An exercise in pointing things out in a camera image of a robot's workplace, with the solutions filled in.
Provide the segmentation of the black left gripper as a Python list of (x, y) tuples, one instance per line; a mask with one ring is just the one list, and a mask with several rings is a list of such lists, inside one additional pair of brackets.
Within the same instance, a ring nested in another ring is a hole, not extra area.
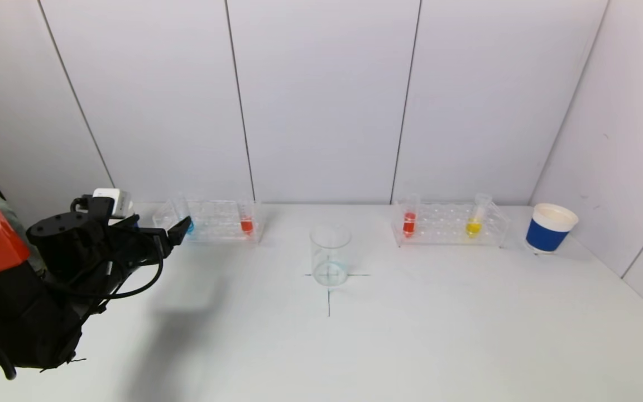
[(192, 220), (186, 216), (166, 233), (151, 227), (109, 227), (115, 261), (125, 267), (157, 265), (171, 254), (173, 246), (181, 245)]

